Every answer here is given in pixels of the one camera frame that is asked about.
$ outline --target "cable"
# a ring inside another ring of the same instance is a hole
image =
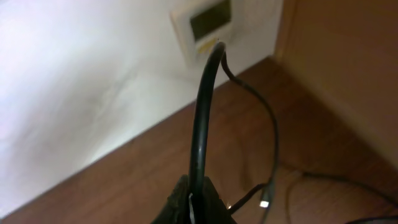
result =
[[[273,112],[271,106],[260,95],[260,93],[258,93],[253,87],[251,87],[250,85],[248,85],[244,81],[236,78],[233,75],[233,73],[231,72],[231,70],[228,67],[226,54],[224,54],[223,57],[221,58],[221,66],[223,67],[223,70],[226,73],[226,75],[228,76],[228,78],[233,83],[243,87],[245,90],[247,90],[248,92],[253,94],[264,105],[264,107],[266,108],[266,110],[267,110],[267,112],[268,112],[268,114],[269,114],[269,116],[271,118],[271,121],[272,121],[272,127],[274,129],[274,163],[272,165],[272,170],[271,170],[271,174],[270,174],[269,180],[268,180],[267,184],[264,184],[264,186],[262,188],[263,192],[262,192],[262,197],[261,197],[261,202],[265,202],[267,204],[266,209],[264,211],[264,216],[263,216],[263,218],[261,220],[261,223],[265,223],[265,221],[267,219],[267,216],[268,216],[268,213],[269,213],[269,210],[271,209],[271,205],[272,205],[272,202],[274,200],[274,196],[275,196],[275,175],[276,175],[278,164],[279,164],[279,129],[278,129],[278,122],[276,120],[275,113]],[[231,208],[234,207],[234,209],[235,209],[235,210],[232,210],[232,213],[235,212],[240,207],[242,207],[252,197],[252,195],[249,196],[252,193],[252,190],[247,195],[245,195],[241,200],[239,200],[235,205],[233,205],[231,207]]]
[[[395,208],[398,208],[398,201],[396,201],[394,198],[386,195],[385,193],[382,193],[380,190],[375,189],[374,187],[371,187],[369,185],[366,185],[364,183],[360,183],[354,180],[349,180],[346,177],[338,176],[338,175],[330,175],[330,174],[319,174],[319,173],[314,173],[314,172],[307,172],[304,170],[300,170],[298,168],[292,167],[290,165],[285,165],[283,164],[288,169],[298,171],[302,173],[301,178],[311,178],[311,179],[324,179],[324,180],[332,180],[336,182],[341,182],[345,184],[351,184],[357,187],[360,187],[368,192],[371,192],[374,195],[377,195],[378,197],[384,199],[386,202],[390,203],[393,205]],[[289,187],[286,190],[286,200],[285,200],[285,211],[286,211],[286,219],[288,224],[292,224],[292,220],[290,217],[290,194],[293,191],[293,188],[303,179],[297,179],[295,182],[289,185]],[[347,224],[359,224],[359,223],[365,223],[365,222],[372,222],[372,221],[382,221],[382,220],[398,220],[398,216],[386,216],[386,217],[374,217],[374,218],[362,218],[358,220],[354,220],[351,222],[348,222]]]

